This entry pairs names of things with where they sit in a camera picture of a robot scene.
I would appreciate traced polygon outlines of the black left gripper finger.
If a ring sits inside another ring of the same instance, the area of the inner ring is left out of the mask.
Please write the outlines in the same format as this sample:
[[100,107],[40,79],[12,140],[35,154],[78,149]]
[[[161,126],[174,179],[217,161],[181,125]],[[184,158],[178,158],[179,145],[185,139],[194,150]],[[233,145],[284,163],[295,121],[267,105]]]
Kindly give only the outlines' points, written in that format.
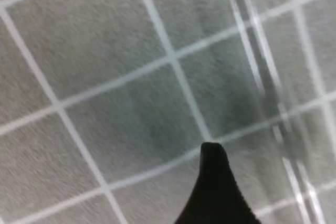
[[244,199],[219,143],[202,143],[196,183],[175,223],[260,223]]

